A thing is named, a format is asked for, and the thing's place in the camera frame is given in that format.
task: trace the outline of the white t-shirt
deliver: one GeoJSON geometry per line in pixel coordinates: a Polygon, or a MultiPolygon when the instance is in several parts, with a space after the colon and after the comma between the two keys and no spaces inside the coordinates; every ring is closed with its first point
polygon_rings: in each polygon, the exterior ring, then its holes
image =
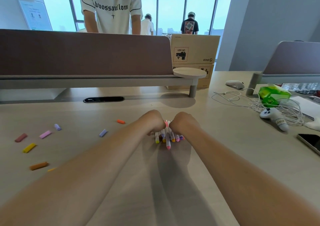
{"type": "Polygon", "coordinates": [[[141,0],[81,0],[84,10],[97,13],[99,33],[129,34],[130,15],[142,18],[141,0]]]}
{"type": "Polygon", "coordinates": [[[151,35],[153,32],[153,24],[149,19],[144,19],[141,22],[141,35],[151,35]]]}

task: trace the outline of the blue marker cap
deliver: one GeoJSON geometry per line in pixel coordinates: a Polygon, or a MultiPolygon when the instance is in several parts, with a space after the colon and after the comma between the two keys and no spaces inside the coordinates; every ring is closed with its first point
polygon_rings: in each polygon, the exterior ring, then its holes
{"type": "Polygon", "coordinates": [[[106,129],[104,129],[100,134],[99,137],[103,137],[108,131],[106,129]]]}
{"type": "Polygon", "coordinates": [[[58,124],[55,124],[54,127],[55,127],[58,131],[62,130],[61,127],[59,127],[58,124]]]}

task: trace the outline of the round white platform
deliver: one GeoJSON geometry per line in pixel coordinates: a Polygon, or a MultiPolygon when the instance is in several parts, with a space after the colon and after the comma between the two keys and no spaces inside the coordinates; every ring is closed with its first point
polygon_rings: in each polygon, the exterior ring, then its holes
{"type": "Polygon", "coordinates": [[[181,67],[173,70],[174,75],[187,79],[201,79],[207,76],[207,72],[201,69],[181,67]]]}

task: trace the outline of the man in black t-shirt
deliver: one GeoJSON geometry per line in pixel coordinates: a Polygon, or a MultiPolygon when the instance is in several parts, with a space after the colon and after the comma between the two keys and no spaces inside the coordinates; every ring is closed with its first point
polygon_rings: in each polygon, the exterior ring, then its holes
{"type": "Polygon", "coordinates": [[[189,12],[188,19],[184,20],[181,25],[182,34],[198,34],[199,26],[194,17],[195,13],[189,12]]]}

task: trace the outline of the smartphone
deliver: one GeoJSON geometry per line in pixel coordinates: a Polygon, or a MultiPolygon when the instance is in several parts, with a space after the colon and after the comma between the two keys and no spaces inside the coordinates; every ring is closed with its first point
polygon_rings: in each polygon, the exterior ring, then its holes
{"type": "Polygon", "coordinates": [[[95,102],[119,102],[123,101],[124,97],[89,97],[83,100],[84,103],[95,102]]]}
{"type": "Polygon", "coordinates": [[[320,155],[320,137],[315,134],[298,134],[297,138],[305,143],[315,153],[320,155]]]}

